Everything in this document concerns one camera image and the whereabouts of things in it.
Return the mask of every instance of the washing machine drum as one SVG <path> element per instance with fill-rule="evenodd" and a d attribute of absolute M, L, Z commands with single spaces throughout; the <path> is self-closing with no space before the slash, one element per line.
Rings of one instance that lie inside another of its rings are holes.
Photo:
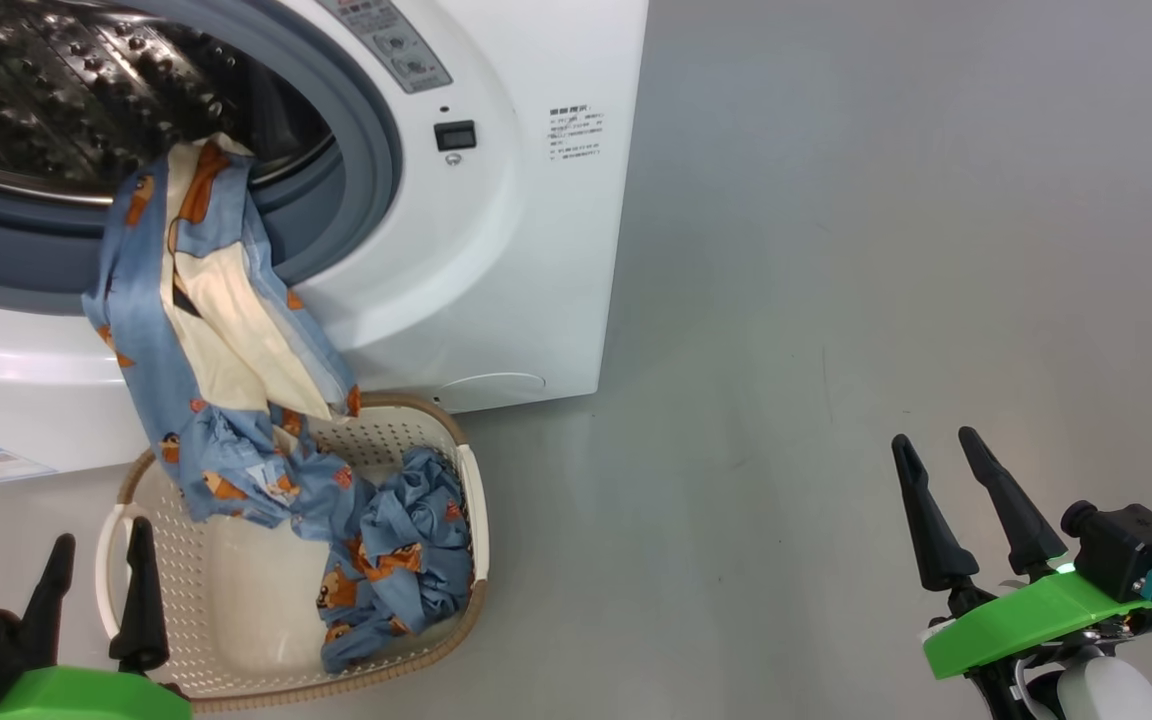
<path fill-rule="evenodd" d="M 132 3 L 0 0 L 0 306 L 81 313 L 120 179 L 212 132 L 260 159 L 285 281 L 365 241 L 401 154 L 346 51 L 278 0 Z"/>

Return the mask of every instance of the laundry basket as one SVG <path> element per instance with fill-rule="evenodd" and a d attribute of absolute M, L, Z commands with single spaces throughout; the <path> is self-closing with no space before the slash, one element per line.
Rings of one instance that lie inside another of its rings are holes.
<path fill-rule="evenodd" d="M 319 657 L 326 626 L 314 605 L 326 543 L 302 541 L 288 523 L 273 530 L 220 516 L 192 523 L 177 486 L 146 452 L 105 520 L 96 551 L 96 600 L 113 638 L 127 594 L 127 537 L 132 518 L 145 516 L 154 524 L 172 651 L 172 659 L 150 675 L 180 684 L 196 712 L 312 700 L 419 670 L 448 655 L 483 611 L 488 515 L 473 450 L 456 420 L 419 397 L 371 395 L 357 418 L 311 420 L 310 430 L 325 450 L 372 483 L 394 473 L 403 450 L 414 446 L 434 447 L 456 465 L 473 558 L 470 602 L 425 632 L 394 638 L 361 665 L 328 675 Z"/>

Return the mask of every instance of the front-loading washing machine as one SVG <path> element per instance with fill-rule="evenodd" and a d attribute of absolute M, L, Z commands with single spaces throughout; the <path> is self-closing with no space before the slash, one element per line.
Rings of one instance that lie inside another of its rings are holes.
<path fill-rule="evenodd" d="M 225 131 L 365 389 L 593 392 L 646 0 L 0 0 L 0 479 L 146 439 L 81 313 L 119 179 Z"/>

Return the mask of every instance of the laundry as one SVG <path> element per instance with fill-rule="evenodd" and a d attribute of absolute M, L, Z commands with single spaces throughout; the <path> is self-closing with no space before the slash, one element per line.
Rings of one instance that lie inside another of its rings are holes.
<path fill-rule="evenodd" d="M 273 272 L 247 191 L 253 162 L 217 135 L 128 179 L 83 309 L 191 520 L 288 520 L 301 538 L 332 544 L 342 574 L 324 581 L 319 604 L 332 605 L 324 620 L 338 634 L 324 664 L 340 670 L 380 647 L 379 634 L 364 642 L 372 626 L 420 632 L 465 606 L 462 497 L 429 448 L 374 488 L 311 437 L 311 418 L 357 416 L 361 389 Z"/>
<path fill-rule="evenodd" d="M 415 447 L 379 488 L 359 485 L 356 535 L 332 544 L 319 589 L 328 673 L 346 670 L 397 635 L 424 632 L 470 596 L 465 500 L 447 461 Z"/>

